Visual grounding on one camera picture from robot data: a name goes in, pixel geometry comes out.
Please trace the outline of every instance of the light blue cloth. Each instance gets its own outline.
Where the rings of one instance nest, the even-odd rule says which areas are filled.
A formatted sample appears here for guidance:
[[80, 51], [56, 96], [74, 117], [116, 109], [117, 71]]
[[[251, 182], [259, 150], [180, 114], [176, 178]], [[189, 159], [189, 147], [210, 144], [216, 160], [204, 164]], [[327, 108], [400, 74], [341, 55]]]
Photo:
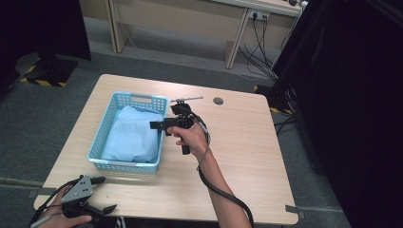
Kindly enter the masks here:
[[110, 129], [101, 159], [149, 162], [158, 156], [158, 130], [150, 122], [163, 121], [155, 110], [126, 106]]

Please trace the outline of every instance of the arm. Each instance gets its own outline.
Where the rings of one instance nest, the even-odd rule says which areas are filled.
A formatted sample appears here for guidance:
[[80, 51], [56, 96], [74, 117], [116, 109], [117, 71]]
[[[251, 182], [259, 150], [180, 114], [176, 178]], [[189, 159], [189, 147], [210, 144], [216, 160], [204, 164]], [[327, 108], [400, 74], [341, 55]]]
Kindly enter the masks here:
[[[198, 160], [201, 171], [211, 184], [235, 196], [220, 171], [219, 165], [213, 156], [213, 152], [207, 144], [202, 128], [197, 123], [193, 124], [189, 129], [173, 126], [168, 128], [167, 131], [168, 133], [174, 134], [176, 137], [183, 137], [183, 141], [178, 141], [177, 145], [189, 145], [190, 152]], [[245, 212], [236, 203], [217, 195], [211, 190], [209, 190], [209, 194], [220, 227], [251, 227]]]

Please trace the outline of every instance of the blue plastic basket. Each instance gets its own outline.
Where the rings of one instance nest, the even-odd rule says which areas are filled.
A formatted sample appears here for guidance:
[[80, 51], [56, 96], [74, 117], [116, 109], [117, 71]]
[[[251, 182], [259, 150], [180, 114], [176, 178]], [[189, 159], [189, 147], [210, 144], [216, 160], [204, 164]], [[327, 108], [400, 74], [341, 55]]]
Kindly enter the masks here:
[[104, 113], [104, 117], [102, 118], [98, 130], [95, 134], [94, 140], [87, 154], [87, 159], [92, 162], [98, 169], [109, 171], [155, 173], [157, 172], [158, 165], [160, 163], [161, 147], [163, 144], [163, 133], [161, 131], [158, 132], [158, 156], [153, 161], [139, 163], [128, 161], [107, 161], [101, 159], [107, 136], [116, 120], [115, 118], [127, 105], [156, 110], [160, 112], [161, 115], [165, 118], [168, 106], [168, 99], [161, 96], [139, 93], [114, 92], [110, 98], [109, 104]]

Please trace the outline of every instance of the hand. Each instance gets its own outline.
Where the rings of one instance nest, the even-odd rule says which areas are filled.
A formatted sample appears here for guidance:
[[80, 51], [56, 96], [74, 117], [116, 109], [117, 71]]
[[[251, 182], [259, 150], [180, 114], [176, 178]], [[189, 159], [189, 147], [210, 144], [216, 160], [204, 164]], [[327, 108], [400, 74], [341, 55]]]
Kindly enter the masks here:
[[177, 141], [176, 145], [189, 145], [190, 153], [198, 160], [203, 157], [204, 152], [208, 148], [205, 133], [198, 122], [194, 122], [189, 129], [171, 126], [166, 131], [175, 137], [182, 137], [183, 141]]
[[38, 228], [70, 228], [92, 220], [91, 216], [80, 216], [76, 218], [67, 218], [62, 213], [62, 196], [71, 186], [66, 186], [56, 195], [53, 203], [42, 214], [41, 218], [50, 216], [50, 219], [40, 224]]

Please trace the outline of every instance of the black stand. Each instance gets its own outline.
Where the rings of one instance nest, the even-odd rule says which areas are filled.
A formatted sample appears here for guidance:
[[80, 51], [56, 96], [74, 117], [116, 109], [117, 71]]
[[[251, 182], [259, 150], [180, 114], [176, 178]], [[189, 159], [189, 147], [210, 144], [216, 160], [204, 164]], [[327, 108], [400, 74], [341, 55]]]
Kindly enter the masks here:
[[21, 82], [63, 87], [78, 65], [77, 61], [57, 59], [54, 54], [39, 53], [39, 57]]
[[267, 103], [270, 105], [270, 108], [275, 108], [279, 112], [290, 113], [290, 106], [285, 99], [285, 93], [277, 93], [275, 96], [270, 95], [272, 87], [267, 85], [256, 85], [255, 93], [263, 95], [267, 99]]

